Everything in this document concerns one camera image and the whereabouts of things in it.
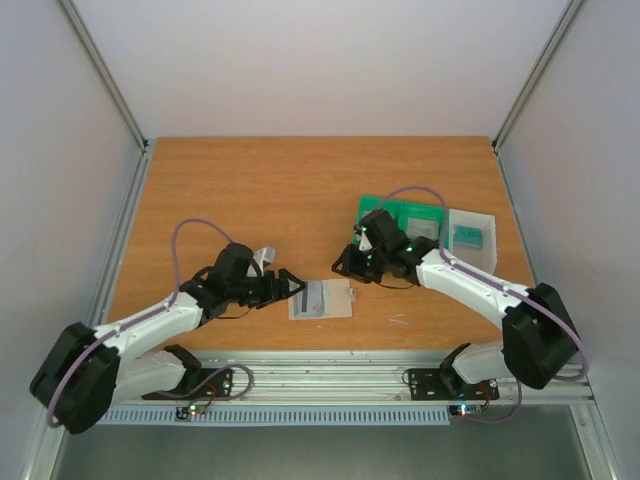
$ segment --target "black cable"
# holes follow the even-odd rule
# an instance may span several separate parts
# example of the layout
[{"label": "black cable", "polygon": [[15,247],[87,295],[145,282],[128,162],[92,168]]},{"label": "black cable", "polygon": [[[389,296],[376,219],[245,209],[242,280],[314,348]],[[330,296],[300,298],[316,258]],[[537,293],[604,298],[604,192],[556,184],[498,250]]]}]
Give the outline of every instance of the black cable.
[{"label": "black cable", "polygon": [[199,280],[202,277],[204,277],[205,273],[209,273],[209,270],[211,270],[211,267],[202,267],[200,270],[198,270],[195,275],[193,277],[191,277],[191,280]]},{"label": "black cable", "polygon": [[251,307],[249,307],[249,309],[246,312],[244,312],[242,315],[238,315],[237,317],[216,317],[216,318],[219,318],[220,320],[237,320],[238,318],[244,317],[250,311],[251,311]]},{"label": "black cable", "polygon": [[262,269],[260,268],[260,265],[258,265],[258,262],[256,262],[255,258],[251,257],[251,260],[249,260],[249,262],[256,272],[256,277],[262,277]]},{"label": "black cable", "polygon": [[376,285],[379,285],[382,288],[388,288],[390,290],[409,290],[410,288],[414,287],[414,285],[409,285],[408,287],[392,287],[391,285],[383,285],[381,283],[376,283]]}]

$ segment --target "metal frame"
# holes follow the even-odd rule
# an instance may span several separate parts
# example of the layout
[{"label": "metal frame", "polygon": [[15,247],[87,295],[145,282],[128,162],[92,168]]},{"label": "metal frame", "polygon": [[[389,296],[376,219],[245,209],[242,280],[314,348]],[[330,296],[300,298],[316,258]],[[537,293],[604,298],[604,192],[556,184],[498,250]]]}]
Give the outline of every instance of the metal frame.
[{"label": "metal frame", "polygon": [[89,33],[89,30],[85,26],[82,20],[82,17],[80,16],[80,12],[76,8],[73,0],[57,0],[57,1],[62,9],[62,12],[64,13],[65,17],[67,17],[67,20],[69,21],[71,27],[73,28],[73,31],[78,36],[78,40],[80,41],[85,51],[87,52],[87,55],[91,60],[91,63],[96,68],[98,72],[98,76],[104,83],[104,86],[107,88],[109,95],[115,102],[116,107],[118,108],[118,111],[120,112],[120,114],[122,115],[122,118],[124,119],[125,123],[129,127],[129,130],[131,131],[131,135],[133,135],[133,138],[135,139],[136,143],[138,144],[138,147],[140,148],[140,151],[143,152],[147,145],[147,141],[144,138],[144,135],[142,134],[142,130],[140,130],[140,127],[138,126],[138,123],[136,122],[136,119],[134,118],[133,113],[131,113],[131,110],[127,106],[127,102],[122,96],[122,93],[118,88],[118,85],[116,84],[115,80],[111,76],[111,73],[109,72],[109,68],[107,67],[107,64],[102,58],[102,55],[98,50],[98,47],[93,41],[93,38],[91,38],[91,34]]},{"label": "metal frame", "polygon": [[560,16],[560,19],[558,20],[558,23],[556,23],[555,27],[553,28],[553,31],[551,32],[547,43],[536,59],[536,63],[533,65],[533,69],[531,70],[529,77],[527,77],[524,86],[518,93],[518,96],[516,97],[511,110],[507,114],[507,118],[505,118],[504,122],[502,123],[500,130],[498,130],[496,138],[493,141],[494,148],[496,148],[497,152],[507,140],[507,137],[511,133],[513,126],[524,110],[527,101],[535,91],[538,83],[540,83],[540,80],[542,79],[544,73],[547,71],[547,68],[551,64],[551,61],[558,52],[558,49],[560,48],[563,40],[567,36],[567,33],[571,29],[571,26],[574,24],[576,18],[578,17],[578,14],[580,13],[580,10],[586,2],[587,0],[570,0],[567,3],[564,11],[562,12],[562,15]]},{"label": "metal frame", "polygon": [[[86,50],[141,150],[141,156],[118,218],[117,227],[111,241],[111,248],[103,265],[102,275],[90,310],[90,321],[88,323],[90,325],[98,325],[106,320],[106,314],[115,293],[122,259],[143,191],[155,141],[149,143],[144,138],[73,0],[57,0],[57,2],[76,32],[80,43]],[[528,99],[535,91],[585,2],[586,0],[570,0],[568,2],[493,142],[505,188],[518,225],[520,238],[534,278],[536,278],[534,265],[523,236],[509,184],[505,177],[500,159],[500,148],[522,113]],[[446,353],[448,352],[438,350],[195,352],[196,356],[208,368],[225,363],[240,362],[248,365],[255,372],[257,385],[251,393],[242,400],[231,402],[225,406],[229,414],[232,412],[245,412],[244,415],[248,415],[250,418],[254,418],[252,416],[254,413],[251,412],[260,412],[265,408],[280,408],[280,411],[284,412],[300,408],[304,412],[337,412],[341,411],[341,409],[350,408],[355,409],[353,411],[356,414],[358,412],[371,411],[372,408],[381,409],[378,410],[379,412],[395,412],[398,408],[413,408],[419,412],[420,407],[416,405],[416,402],[410,401],[408,388],[402,383],[402,372],[411,367],[435,367]],[[565,374],[570,374],[577,368],[577,366],[568,365],[564,369]],[[235,380],[236,386],[242,388],[243,382],[246,382],[246,377],[243,377],[242,374],[236,374]],[[504,406],[512,404],[515,398],[515,383],[513,379],[499,379],[498,386],[503,396],[493,403]],[[576,431],[592,477],[614,480],[620,478],[613,450],[588,383],[566,384],[554,381],[542,391],[525,388],[523,396],[523,402],[529,405],[570,405]],[[161,418],[163,411],[166,412],[167,408],[172,409],[177,404],[175,401],[153,402],[154,405],[151,406],[148,405],[149,402],[146,403],[147,406],[131,402],[117,407],[105,419],[105,423],[148,423],[153,419]],[[431,409],[434,412],[441,412],[442,409],[446,408],[447,404],[448,402],[429,402],[428,405],[424,405],[422,408],[425,411]],[[130,416],[130,412],[138,413],[136,414],[137,416]],[[201,423],[202,425],[207,425],[207,421]],[[57,454],[64,442],[65,433],[62,429],[52,430],[46,426],[45,412],[43,410],[38,419],[33,438],[33,448],[22,478],[49,479],[54,471]]]}]

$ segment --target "white backdrop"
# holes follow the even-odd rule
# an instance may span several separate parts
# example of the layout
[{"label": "white backdrop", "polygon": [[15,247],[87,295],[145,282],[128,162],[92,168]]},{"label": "white backdrop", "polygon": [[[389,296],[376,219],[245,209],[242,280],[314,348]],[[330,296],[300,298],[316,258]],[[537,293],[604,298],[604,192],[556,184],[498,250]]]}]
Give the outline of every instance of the white backdrop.
[{"label": "white backdrop", "polygon": [[148,137],[497,133],[566,0],[76,0]]},{"label": "white backdrop", "polygon": [[591,353],[625,479],[640,472],[639,24],[638,2],[589,0],[502,155],[536,272]]},{"label": "white backdrop", "polygon": [[1,10],[0,478],[17,479],[42,408],[29,383],[86,320],[139,154],[57,2]]}]

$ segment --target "wire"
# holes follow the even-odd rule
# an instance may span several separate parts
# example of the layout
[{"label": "wire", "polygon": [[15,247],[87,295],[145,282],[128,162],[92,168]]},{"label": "wire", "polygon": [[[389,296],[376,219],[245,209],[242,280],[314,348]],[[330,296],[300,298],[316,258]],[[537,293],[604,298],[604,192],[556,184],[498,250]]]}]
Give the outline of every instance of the wire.
[{"label": "wire", "polygon": [[482,390],[482,393],[484,393],[485,397],[484,405],[481,408],[481,411],[484,412],[491,405],[491,394],[489,393],[489,390],[487,390],[487,387],[485,387],[482,383],[479,383],[478,387],[480,388],[480,390]]},{"label": "wire", "polygon": [[520,407],[522,407],[522,384],[520,383],[520,380],[516,380],[516,387],[518,387],[518,401],[516,402],[515,407],[513,407],[513,410],[511,410],[511,412],[506,417],[502,417],[497,420],[489,420],[484,418],[459,415],[454,418],[459,418],[460,420],[464,420],[466,422],[479,423],[481,425],[502,425],[504,423],[507,423],[508,421],[513,420],[513,418],[520,411]]},{"label": "wire", "polygon": [[100,345],[102,345],[107,340],[130,329],[131,327],[134,327],[135,325],[138,325],[141,322],[144,322],[145,320],[157,315],[158,313],[161,313],[169,309],[175,303],[176,298],[178,298],[178,293],[180,292],[180,265],[178,263],[178,251],[177,251],[178,234],[180,233],[180,230],[182,229],[182,227],[184,227],[189,223],[201,223],[203,225],[207,225],[213,228],[214,230],[216,230],[220,235],[222,235],[225,238],[225,240],[227,240],[228,243],[233,243],[233,240],[231,239],[231,237],[224,230],[222,230],[215,223],[212,223],[203,218],[187,218],[181,221],[180,223],[178,223],[178,225],[176,225],[176,228],[173,230],[173,234],[171,235],[171,260],[173,262],[173,281],[174,281],[174,289],[173,289],[173,293],[171,294],[171,297],[169,297],[169,300],[167,300],[158,308],[154,308],[149,312],[142,313],[136,318],[133,318],[126,323],[123,323],[120,326],[120,329],[111,330],[109,333],[96,339],[78,356],[78,358],[76,358],[76,360],[71,364],[69,369],[62,376],[62,379],[60,379],[60,383],[58,383],[58,386],[54,390],[53,395],[51,396],[51,400],[49,401],[49,406],[47,407],[47,424],[51,428],[58,428],[61,426],[61,423],[56,420],[55,413],[54,413],[56,406],[60,401],[60,396],[62,395],[63,390],[69,383],[69,380],[71,380],[71,378],[76,373],[78,368],[80,368],[80,366],[93,353],[93,351],[96,350]]},{"label": "wire", "polygon": [[204,411],[205,412],[207,411],[207,408],[209,408],[211,403],[213,403],[213,399],[216,398],[216,387],[215,387],[215,385],[212,385],[211,383],[207,383],[206,386],[211,389],[211,396],[209,397],[209,402],[204,407]]},{"label": "wire", "polygon": [[388,288],[390,290],[409,290],[413,287],[413,285],[409,285],[408,287],[394,287],[392,285],[383,285],[381,283],[376,283],[376,285],[379,285],[382,288]]},{"label": "wire", "polygon": [[235,395],[230,395],[230,396],[224,397],[224,398],[218,397],[218,401],[228,402],[230,400],[237,400],[239,398],[244,397],[249,392],[249,390],[251,390],[253,385],[255,384],[255,377],[253,376],[253,372],[251,370],[249,370],[249,367],[247,367],[245,365],[242,365],[240,363],[231,363],[229,365],[225,365],[224,367],[220,367],[219,369],[217,369],[214,372],[212,372],[209,375],[207,375],[204,380],[202,380],[198,385],[193,387],[191,389],[191,391],[185,393],[184,395],[181,395],[179,393],[171,393],[171,392],[156,392],[156,393],[158,393],[160,395],[163,395],[165,397],[168,397],[168,398],[184,398],[184,397],[188,397],[189,395],[193,395],[195,392],[197,392],[203,386],[205,386],[207,383],[209,383],[213,377],[215,377],[216,375],[220,375],[222,372],[225,372],[225,371],[227,371],[227,370],[229,370],[231,368],[237,368],[238,370],[242,370],[244,373],[247,374],[247,378],[248,378],[247,386],[244,387],[244,389],[240,393],[236,393]]},{"label": "wire", "polygon": [[502,284],[492,280],[491,278],[486,277],[485,275],[482,275],[481,273],[478,273],[478,272],[476,272],[474,270],[471,270],[470,268],[467,268],[464,265],[460,265],[454,257],[450,257],[449,256],[449,253],[444,248],[445,239],[447,238],[447,236],[446,236],[447,235],[447,229],[448,229],[448,225],[449,225],[449,221],[448,221],[449,220],[449,207],[448,207],[447,202],[445,201],[444,197],[440,193],[438,193],[437,191],[433,190],[432,188],[425,187],[425,186],[422,186],[422,185],[409,185],[409,186],[406,186],[406,187],[398,188],[397,190],[394,190],[393,192],[389,193],[386,197],[384,197],[382,200],[380,200],[380,202],[375,207],[373,207],[373,210],[376,210],[376,209],[380,208],[386,201],[390,200],[391,198],[395,197],[396,195],[398,195],[400,193],[403,193],[403,192],[407,192],[409,190],[421,190],[423,192],[428,192],[428,193],[432,194],[433,196],[435,196],[440,201],[440,205],[441,205],[442,210],[444,212],[444,217],[443,217],[443,220],[442,220],[442,228],[440,229],[440,240],[439,240],[439,245],[438,245],[438,251],[440,252],[440,257],[442,258],[442,260],[444,260],[452,268],[460,270],[461,272],[469,275],[470,277],[475,278],[476,280],[478,280],[478,281],[480,281],[480,282],[482,282],[482,283],[484,283],[486,285],[489,285],[490,287],[492,287],[492,288],[494,288],[494,289],[496,289],[496,290],[498,290],[500,292],[503,292],[506,295],[510,295],[510,296],[512,296],[514,298],[517,298],[521,302],[524,302],[525,304],[527,304],[531,308],[537,310],[538,312],[540,312],[541,314],[543,314],[544,316],[549,318],[556,325],[558,325],[558,327],[560,327],[560,329],[562,329],[562,331],[564,333],[566,333],[569,338],[571,338],[573,343],[578,348],[578,351],[580,352],[580,356],[582,357],[582,369],[576,375],[571,375],[571,376],[568,376],[568,377],[563,377],[563,376],[556,375],[554,378],[556,380],[562,380],[562,381],[568,381],[568,382],[575,382],[575,381],[578,381],[578,380],[581,380],[581,379],[585,378],[586,375],[587,375],[587,372],[589,371],[589,360],[588,360],[587,349],[586,349],[584,343],[582,343],[582,340],[580,340],[580,337],[578,337],[576,332],[574,332],[571,327],[569,327],[566,323],[564,323],[555,313],[551,312],[549,309],[543,307],[539,303],[534,302],[529,297],[527,297],[525,295],[522,295],[521,293],[516,292],[516,291],[514,291],[514,290],[512,290],[510,288],[507,288],[506,290],[504,290]]},{"label": "wire", "polygon": [[250,311],[251,311],[251,307],[249,307],[249,309],[246,312],[244,312],[242,315],[238,315],[236,317],[216,317],[216,318],[219,318],[220,320],[237,320],[238,318],[244,317]]}]

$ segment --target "plastic container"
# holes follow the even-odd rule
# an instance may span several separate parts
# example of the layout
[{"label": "plastic container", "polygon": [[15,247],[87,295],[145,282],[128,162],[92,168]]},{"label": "plastic container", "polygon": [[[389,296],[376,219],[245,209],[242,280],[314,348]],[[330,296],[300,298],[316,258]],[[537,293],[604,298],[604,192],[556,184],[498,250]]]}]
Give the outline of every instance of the plastic container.
[{"label": "plastic container", "polygon": [[451,209],[448,237],[451,253],[493,274],[498,264],[496,218],[493,215]]}]

